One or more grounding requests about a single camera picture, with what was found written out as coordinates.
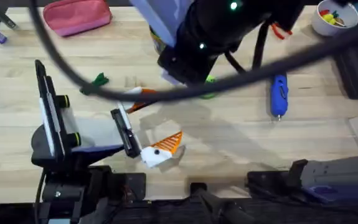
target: black cable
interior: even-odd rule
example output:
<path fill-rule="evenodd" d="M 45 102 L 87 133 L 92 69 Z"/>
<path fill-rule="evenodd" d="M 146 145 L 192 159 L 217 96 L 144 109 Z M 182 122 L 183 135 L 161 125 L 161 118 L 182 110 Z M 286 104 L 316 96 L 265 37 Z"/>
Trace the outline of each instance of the black cable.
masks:
<path fill-rule="evenodd" d="M 132 95 L 124 94 L 118 91 L 107 91 L 102 88 L 94 87 L 78 76 L 58 53 L 49 35 L 47 34 L 38 12 L 36 0 L 30 0 L 29 10 L 41 42 L 59 68 L 69 77 L 69 79 L 71 79 L 71 81 L 82 87 L 84 90 L 109 100 L 136 102 L 177 101 L 208 93 L 227 91 L 229 89 L 249 85 L 251 83 L 270 78 L 276 74 L 285 73 L 288 70 L 307 65 L 311 62 L 327 57 L 328 55 L 336 54 L 347 47 L 350 47 L 350 45 L 358 43 L 358 26 L 356 26 L 336 38 L 329 39 L 324 43 L 316 44 L 301 50 L 297 54 L 293 54 L 281 60 L 269 63 L 261 69 L 252 70 L 248 72 L 247 75 L 231 74 L 230 77 L 222 78 L 213 84 L 196 85 L 192 86 L 192 88 L 176 88 L 169 91 L 159 91 L 158 93 Z"/>
<path fill-rule="evenodd" d="M 35 224 L 39 224 L 38 214 L 39 214 L 40 193 L 42 192 L 42 186 L 43 186 L 45 176 L 46 176 L 46 171 L 45 171 L 45 169 L 42 169 L 42 174 L 40 175 L 40 180 L 39 180 L 39 184 L 37 186 L 36 198 L 35 198 L 35 203 L 34 203 Z"/>
<path fill-rule="evenodd" d="M 122 209 L 123 209 L 123 202 L 120 202 L 120 203 L 116 206 L 116 208 L 110 213 L 110 215 L 108 216 L 108 218 L 103 221 L 102 224 L 109 224 L 109 223 L 111 223 L 111 222 L 113 221 L 113 219 L 115 218 L 115 216 L 116 216 L 120 211 L 122 211 Z"/>
<path fill-rule="evenodd" d="M 189 202 L 190 199 L 192 199 L 192 196 L 188 196 L 186 198 L 180 199 L 180 200 L 163 200 L 163 201 L 154 201 L 152 202 L 153 205 L 156 205 L 158 207 L 164 207 L 164 206 L 168 206 L 168 205 L 172 205 L 175 207 L 184 205 L 185 203 Z"/>
<path fill-rule="evenodd" d="M 236 61 L 236 59 L 233 57 L 233 55 L 230 54 L 230 52 L 224 53 L 224 56 L 226 57 L 227 61 L 231 64 L 231 66 L 241 74 L 246 73 L 247 71 L 243 69 L 243 67 Z"/>
<path fill-rule="evenodd" d="M 262 196 L 257 196 L 258 199 L 262 199 L 262 200 L 266 200 L 269 202 L 273 202 L 273 203 L 278 203 L 280 205 L 286 205 L 286 206 L 291 206 L 291 207 L 301 207 L 301 208 L 313 208 L 313 209 L 318 209 L 318 210 L 324 210 L 324 211 L 329 211 L 329 212 L 339 212 L 339 213 L 346 213 L 346 214 L 352 214 L 355 216 L 358 216 L 358 211 L 357 210 L 350 210 L 350 209 L 343 209 L 343 208 L 333 208 L 333 207 L 327 207 L 321 204 L 312 204 L 312 203 L 308 203 L 308 202 L 300 202 L 300 201 L 296 201 L 296 202 L 285 202 L 280 200 L 280 196 L 277 195 L 273 195 L 269 192 L 265 192 L 264 190 L 260 189 L 259 187 L 256 187 L 252 184 L 247 184 L 247 187 L 249 189 L 252 190 L 256 190 L 257 192 L 265 195 L 266 197 L 262 197 Z"/>
<path fill-rule="evenodd" d="M 270 27 L 270 24 L 271 24 L 271 20 L 268 19 L 259 28 L 258 38 L 255 45 L 255 51 L 253 53 L 252 69 L 260 68 L 261 66 L 261 61 L 263 59 L 263 52 L 265 50 L 268 28 Z"/>

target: pink pencil case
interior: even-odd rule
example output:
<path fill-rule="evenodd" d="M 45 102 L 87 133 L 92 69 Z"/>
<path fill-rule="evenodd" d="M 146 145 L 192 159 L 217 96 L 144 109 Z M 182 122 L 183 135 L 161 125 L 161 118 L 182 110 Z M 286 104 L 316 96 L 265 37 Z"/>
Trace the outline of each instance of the pink pencil case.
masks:
<path fill-rule="evenodd" d="M 47 25 L 64 37 L 109 24 L 110 8 L 104 0 L 61 0 L 43 10 Z"/>

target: white bowl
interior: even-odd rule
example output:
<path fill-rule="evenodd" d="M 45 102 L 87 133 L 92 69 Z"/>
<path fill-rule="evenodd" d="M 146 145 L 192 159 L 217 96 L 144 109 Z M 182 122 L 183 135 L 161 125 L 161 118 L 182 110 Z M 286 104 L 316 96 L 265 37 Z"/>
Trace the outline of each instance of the white bowl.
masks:
<path fill-rule="evenodd" d="M 330 13 L 336 11 L 339 14 L 339 18 L 341 18 L 346 27 L 339 27 L 332 25 L 325 21 L 323 17 L 320 16 L 321 11 L 329 9 Z M 340 34 L 345 32 L 346 30 L 356 26 L 358 24 L 358 12 L 354 8 L 352 4 L 348 4 L 344 7 L 336 4 L 332 0 L 325 0 L 320 2 L 317 6 L 316 12 L 314 12 L 313 17 L 311 19 L 311 25 L 313 29 L 323 36 L 334 36 L 336 34 Z"/>

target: wooden table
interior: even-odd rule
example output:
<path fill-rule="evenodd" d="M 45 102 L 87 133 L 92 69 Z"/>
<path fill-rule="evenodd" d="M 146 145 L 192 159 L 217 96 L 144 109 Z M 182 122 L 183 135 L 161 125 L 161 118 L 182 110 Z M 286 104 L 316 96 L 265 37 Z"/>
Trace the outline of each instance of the wooden table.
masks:
<path fill-rule="evenodd" d="M 51 32 L 57 48 L 89 80 L 104 72 L 111 79 L 108 88 L 170 88 L 160 78 L 158 55 L 144 19 L 132 7 L 111 11 L 114 18 L 108 26 L 66 39 Z M 279 40 L 268 34 L 265 61 L 320 41 L 310 26 L 313 11 L 314 7 L 304 10 L 291 37 Z M 8 15 L 21 29 L 0 26 L 9 38 L 0 45 L 0 202 L 33 202 L 40 169 L 31 164 L 30 141 L 41 124 L 34 60 L 43 61 L 57 92 L 69 95 L 77 116 L 109 118 L 115 104 L 82 95 L 62 75 L 41 46 L 26 8 L 10 8 Z M 247 35 L 234 54 L 244 67 L 251 65 L 256 37 L 257 31 Z M 220 77 L 232 71 L 221 57 L 212 74 Z M 147 173 L 150 199 L 184 197 L 195 181 L 207 182 L 221 196 L 246 197 L 243 183 L 248 171 L 287 169 L 304 158 L 358 155 L 348 123 L 348 118 L 358 116 L 358 101 L 343 94 L 334 62 L 325 59 L 290 71 L 288 83 L 290 107 L 280 123 L 272 122 L 269 115 L 267 82 L 211 100 L 153 105 L 131 114 L 133 127 L 145 143 L 181 128 L 186 146 L 181 160 L 147 169 L 140 159 L 121 152 L 101 163 L 118 172 Z"/>

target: black mount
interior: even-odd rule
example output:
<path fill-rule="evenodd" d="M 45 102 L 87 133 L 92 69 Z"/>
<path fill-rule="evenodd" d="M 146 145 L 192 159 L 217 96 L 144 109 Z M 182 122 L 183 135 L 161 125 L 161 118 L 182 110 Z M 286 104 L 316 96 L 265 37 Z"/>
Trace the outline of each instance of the black mount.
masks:
<path fill-rule="evenodd" d="M 191 195 L 198 196 L 204 206 L 205 214 L 209 222 L 213 224 L 262 224 L 249 214 L 232 199 L 219 198 L 207 191 L 204 183 L 192 183 L 190 186 Z"/>
<path fill-rule="evenodd" d="M 114 174 L 109 166 L 93 166 L 71 173 L 48 172 L 39 207 L 39 220 L 80 217 L 95 211 L 101 198 L 109 201 L 138 201 L 145 197 L 145 174 Z"/>
<path fill-rule="evenodd" d="M 44 125 L 39 126 L 32 135 L 31 146 L 33 149 L 32 163 L 54 172 L 85 169 L 91 164 L 123 150 L 122 147 L 99 152 L 71 152 L 64 158 L 64 162 L 58 162 L 50 154 Z"/>

